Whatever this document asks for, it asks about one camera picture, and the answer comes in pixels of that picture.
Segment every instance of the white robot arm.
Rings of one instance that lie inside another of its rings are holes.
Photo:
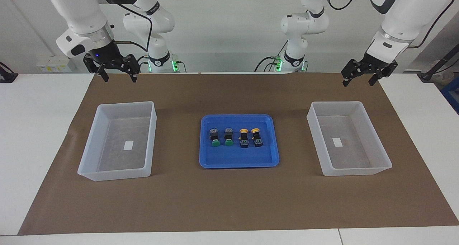
[[[111,4],[138,6],[151,18],[155,33],[168,32],[174,28],[174,18],[159,6],[157,0],[107,1]],[[56,40],[59,49],[64,54],[68,57],[75,57],[87,52],[83,61],[89,72],[102,76],[105,81],[108,81],[105,69],[117,69],[128,73],[133,82],[136,82],[136,76],[140,72],[139,64],[132,54],[126,57],[120,54],[113,39],[111,27],[100,10],[97,0],[51,0],[51,2],[69,26],[69,29]],[[149,21],[138,18],[132,24],[128,24],[128,30],[146,41],[149,36]],[[153,38],[153,43],[148,51],[150,57],[159,60],[169,53],[161,36]],[[170,67],[167,66],[167,61],[162,65],[163,69],[172,68],[172,64]]]
[[[351,59],[341,71],[343,85],[363,74],[374,74],[370,85],[388,77],[397,67],[395,58],[416,39],[421,29],[433,21],[449,0],[371,0],[373,7],[385,14],[372,43],[357,62]]]
[[[301,0],[306,13],[294,13],[282,18],[281,29],[288,37],[287,50],[277,70],[299,71],[304,64],[308,41],[306,34],[319,34],[328,28],[328,16],[325,14],[326,0]]]
[[[150,22],[134,13],[127,13],[123,18],[124,27],[128,32],[135,34],[144,43],[150,37],[148,56],[152,72],[174,72],[178,67],[172,60],[172,55],[167,49],[166,41],[159,34],[171,32],[175,27],[172,14],[164,9],[158,0],[107,0],[109,3],[131,3],[143,12],[143,16],[149,18],[153,28],[150,33]]]

